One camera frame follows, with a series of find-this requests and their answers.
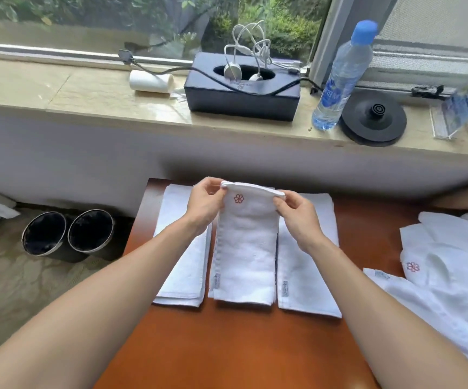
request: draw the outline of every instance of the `towel tag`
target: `towel tag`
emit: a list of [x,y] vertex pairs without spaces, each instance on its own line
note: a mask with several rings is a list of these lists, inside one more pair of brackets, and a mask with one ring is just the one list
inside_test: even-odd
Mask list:
[[374,271],[374,276],[375,276],[375,277],[382,277],[383,279],[386,279],[386,280],[388,280],[388,279],[391,278],[390,275],[388,275],[388,274],[385,273],[385,272],[382,272],[381,270],[375,270],[375,271]]
[[221,274],[219,273],[216,273],[214,275],[214,289],[218,289],[219,288],[219,277],[221,276]]
[[283,281],[283,296],[288,296],[288,281]]

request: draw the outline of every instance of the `red flower embroidery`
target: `red flower embroidery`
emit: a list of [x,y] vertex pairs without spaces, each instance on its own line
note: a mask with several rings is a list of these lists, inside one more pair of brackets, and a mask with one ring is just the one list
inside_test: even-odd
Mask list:
[[241,203],[244,200],[245,200],[245,198],[241,194],[236,194],[236,196],[234,197],[234,202],[236,202],[236,203]]
[[407,262],[407,270],[412,272],[419,272],[420,266],[416,262]]

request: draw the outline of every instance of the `foliage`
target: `foliage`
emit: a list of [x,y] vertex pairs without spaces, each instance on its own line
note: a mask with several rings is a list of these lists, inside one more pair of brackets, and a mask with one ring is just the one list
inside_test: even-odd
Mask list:
[[[0,19],[103,27],[153,33],[163,39],[222,52],[232,27],[265,20],[272,56],[307,59],[328,0],[0,0]],[[195,16],[177,28],[181,13]],[[210,17],[205,35],[195,34],[199,16]]]

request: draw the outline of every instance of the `tissue box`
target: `tissue box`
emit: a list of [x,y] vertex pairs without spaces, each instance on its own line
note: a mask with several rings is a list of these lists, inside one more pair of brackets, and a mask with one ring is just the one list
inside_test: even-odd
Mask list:
[[[274,59],[277,62],[290,63],[292,60]],[[218,80],[250,93],[270,93],[285,84],[299,78],[287,70],[268,65],[262,68],[265,80],[249,81],[257,73],[256,59],[249,56],[236,56],[236,63],[241,66],[241,81],[231,81],[223,76],[227,59],[224,54],[200,52],[194,58],[192,66],[214,76]],[[189,109],[193,112],[219,113],[222,115],[257,117],[260,119],[292,121],[299,105],[300,84],[280,92],[277,95],[253,96],[231,91],[199,72],[189,71],[184,85]]]

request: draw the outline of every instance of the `person's left hand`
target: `person's left hand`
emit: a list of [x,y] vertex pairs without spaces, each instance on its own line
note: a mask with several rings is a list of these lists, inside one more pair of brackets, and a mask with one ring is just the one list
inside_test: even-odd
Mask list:
[[223,179],[205,177],[192,188],[184,217],[196,225],[198,234],[205,232],[223,206],[227,190],[220,187],[221,182]]

